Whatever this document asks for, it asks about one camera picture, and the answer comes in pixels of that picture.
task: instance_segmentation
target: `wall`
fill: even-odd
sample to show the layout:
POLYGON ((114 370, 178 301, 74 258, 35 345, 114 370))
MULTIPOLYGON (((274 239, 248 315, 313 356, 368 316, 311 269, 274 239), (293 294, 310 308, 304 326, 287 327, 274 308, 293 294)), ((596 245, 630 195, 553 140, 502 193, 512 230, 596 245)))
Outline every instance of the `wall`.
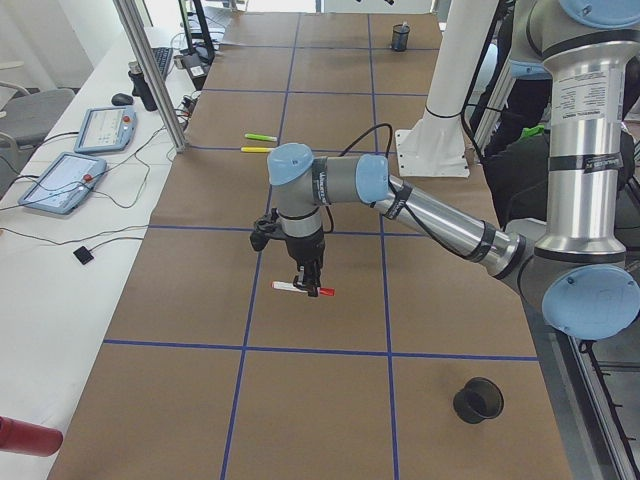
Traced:
MULTIPOLYGON (((57 0, 2 0, 2 3, 54 83, 82 86, 93 67, 60 3, 57 0)), ((12 42, 11 38, 5 38, 6 33, 0 35, 2 43, 12 42)), ((20 54, 20 48, 14 51, 20 54)))
MULTIPOLYGON (((41 90, 80 88, 122 31, 112 0, 0 0, 3 80, 41 90)), ((0 88, 0 106, 13 91, 0 88)))
POLYGON ((58 0, 91 64, 95 67, 122 32, 112 0, 58 0))

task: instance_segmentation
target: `black bottle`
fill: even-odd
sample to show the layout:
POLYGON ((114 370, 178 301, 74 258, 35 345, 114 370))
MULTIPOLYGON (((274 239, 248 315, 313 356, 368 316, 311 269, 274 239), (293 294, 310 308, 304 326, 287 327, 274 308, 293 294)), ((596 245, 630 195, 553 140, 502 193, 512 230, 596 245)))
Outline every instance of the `black bottle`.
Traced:
POLYGON ((158 106, 156 105, 156 101, 153 99, 151 89, 149 88, 147 81, 144 79, 144 74, 142 73, 142 69, 140 68, 138 62, 129 62, 128 73, 129 78, 133 82, 133 90, 142 100, 144 108, 146 108, 149 112, 157 110, 158 106))

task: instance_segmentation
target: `black cup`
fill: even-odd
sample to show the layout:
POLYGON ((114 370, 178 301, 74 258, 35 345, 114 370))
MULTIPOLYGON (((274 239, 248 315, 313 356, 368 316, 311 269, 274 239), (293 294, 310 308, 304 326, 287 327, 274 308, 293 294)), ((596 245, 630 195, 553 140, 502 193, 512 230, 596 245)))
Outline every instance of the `black cup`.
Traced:
POLYGON ((480 423, 496 418, 502 413, 503 407, 502 392, 487 378, 472 378, 453 397, 453 409, 467 423, 480 423))
POLYGON ((409 25, 406 23, 393 26, 393 36, 391 37, 391 49, 396 52, 404 52, 407 49, 409 40, 409 25))

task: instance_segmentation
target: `blue joint cap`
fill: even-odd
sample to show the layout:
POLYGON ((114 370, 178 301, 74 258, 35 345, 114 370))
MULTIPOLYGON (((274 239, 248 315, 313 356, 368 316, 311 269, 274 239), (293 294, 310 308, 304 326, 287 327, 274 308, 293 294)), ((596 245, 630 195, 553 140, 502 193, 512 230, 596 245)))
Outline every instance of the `blue joint cap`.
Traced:
POLYGON ((383 155, 362 155, 356 165, 356 190, 360 200, 373 203, 387 197, 389 162, 383 155))
POLYGON ((626 28, 640 22, 638 0, 560 0, 563 10, 576 22, 592 28, 626 28))
POLYGON ((511 76, 520 80, 549 80, 551 74, 545 70, 541 63, 521 62, 509 60, 511 76))
POLYGON ((269 183, 274 187, 284 185, 311 168, 313 152, 302 143, 285 143, 274 148, 267 157, 269 183))
POLYGON ((614 265, 588 265, 558 278, 542 299, 545 320, 582 340, 611 337, 628 327, 640 309, 640 287, 614 265))

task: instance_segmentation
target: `yellow highlighter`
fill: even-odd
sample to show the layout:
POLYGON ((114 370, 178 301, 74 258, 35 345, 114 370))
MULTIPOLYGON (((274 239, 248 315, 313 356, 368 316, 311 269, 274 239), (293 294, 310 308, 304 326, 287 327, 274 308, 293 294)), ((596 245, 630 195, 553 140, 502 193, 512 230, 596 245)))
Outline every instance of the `yellow highlighter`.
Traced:
POLYGON ((244 153, 269 153, 273 148, 268 147, 242 147, 241 152, 244 153))

